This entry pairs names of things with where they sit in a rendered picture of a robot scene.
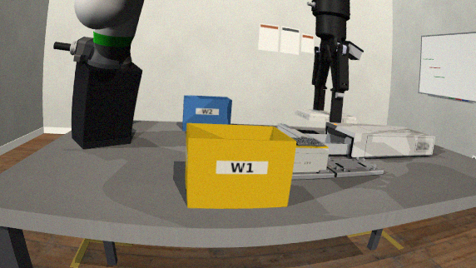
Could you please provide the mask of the yellow waste bin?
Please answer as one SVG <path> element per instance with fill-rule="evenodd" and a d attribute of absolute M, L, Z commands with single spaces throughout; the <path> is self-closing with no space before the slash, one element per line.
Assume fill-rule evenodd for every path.
<path fill-rule="evenodd" d="M 296 141 L 276 127 L 187 123 L 187 208 L 288 205 Z"/>

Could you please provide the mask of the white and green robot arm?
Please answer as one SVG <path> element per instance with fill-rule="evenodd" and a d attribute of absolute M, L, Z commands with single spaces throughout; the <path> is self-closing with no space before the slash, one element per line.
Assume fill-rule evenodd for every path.
<path fill-rule="evenodd" d="M 94 29 L 93 37 L 82 37 L 72 44 L 54 42 L 53 48 L 70 51 L 74 62 L 104 69 L 127 68 L 132 62 L 131 42 L 143 3 L 144 0 L 75 0 L 77 18 L 84 26 Z M 312 0 L 307 5 L 315 17 L 324 14 L 350 20 L 350 0 Z M 351 41 L 341 41 L 350 47 L 349 59 L 360 60 L 364 50 Z"/>

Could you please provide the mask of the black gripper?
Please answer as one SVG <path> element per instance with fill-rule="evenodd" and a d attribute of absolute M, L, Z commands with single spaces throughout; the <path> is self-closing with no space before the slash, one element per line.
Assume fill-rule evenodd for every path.
<path fill-rule="evenodd" d="M 312 76 L 312 85 L 315 85 L 313 110 L 323 111 L 325 108 L 325 89 L 327 89 L 325 84 L 330 69 L 333 84 L 330 89 L 332 91 L 330 122 L 341 123 L 344 95 L 345 91 L 349 90 L 350 47 L 342 45 L 341 41 L 346 39 L 346 19 L 334 15 L 317 15 L 315 35 L 320 37 L 321 42 L 320 47 L 315 47 Z"/>

